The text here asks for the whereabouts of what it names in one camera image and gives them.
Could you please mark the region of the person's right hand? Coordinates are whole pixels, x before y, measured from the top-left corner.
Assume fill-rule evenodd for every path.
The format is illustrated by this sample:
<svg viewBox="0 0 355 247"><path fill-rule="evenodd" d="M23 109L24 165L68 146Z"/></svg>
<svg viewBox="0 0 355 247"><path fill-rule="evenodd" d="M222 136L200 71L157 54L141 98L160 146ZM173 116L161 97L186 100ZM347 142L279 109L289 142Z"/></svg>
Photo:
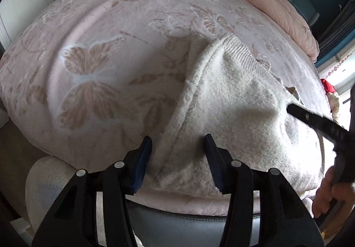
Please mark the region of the person's right hand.
<svg viewBox="0 0 355 247"><path fill-rule="evenodd" d="M326 214L330 209L331 200L342 201L343 205L336 217L346 220L354 208L354 183L334 182L334 166L330 167L316 191L312 203L312 213L314 218Z"/></svg>

